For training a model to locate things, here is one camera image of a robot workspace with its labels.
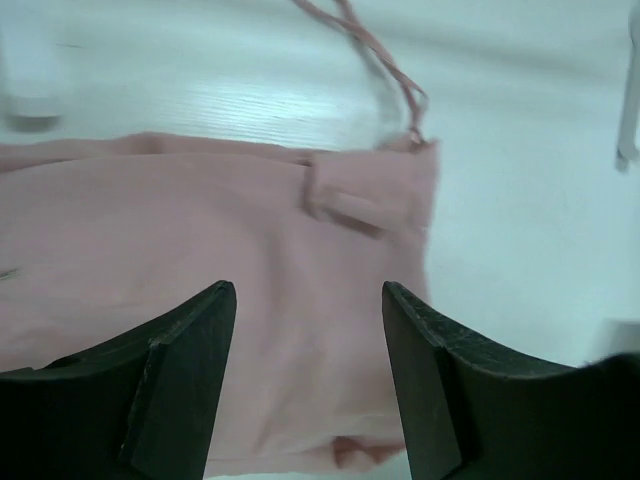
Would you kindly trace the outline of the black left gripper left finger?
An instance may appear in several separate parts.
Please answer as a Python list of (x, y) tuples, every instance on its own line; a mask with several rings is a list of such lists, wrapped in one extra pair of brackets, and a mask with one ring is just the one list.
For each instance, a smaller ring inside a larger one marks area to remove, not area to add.
[(1, 376), (5, 479), (201, 479), (236, 316), (220, 281), (41, 369)]

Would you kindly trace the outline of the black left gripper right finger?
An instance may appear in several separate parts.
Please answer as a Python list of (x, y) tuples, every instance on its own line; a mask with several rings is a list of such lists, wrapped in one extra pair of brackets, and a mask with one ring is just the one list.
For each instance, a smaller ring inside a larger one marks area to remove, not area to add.
[(532, 357), (397, 282), (382, 311), (413, 479), (638, 477), (637, 354), (578, 368)]

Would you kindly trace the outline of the pink trousers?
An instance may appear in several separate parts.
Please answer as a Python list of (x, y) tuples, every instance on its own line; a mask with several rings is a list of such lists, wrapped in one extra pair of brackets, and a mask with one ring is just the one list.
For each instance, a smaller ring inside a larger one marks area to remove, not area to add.
[(1, 376), (220, 281), (236, 316), (203, 478), (363, 472), (405, 450), (382, 319), (423, 291), (438, 145), (141, 133), (1, 149)]

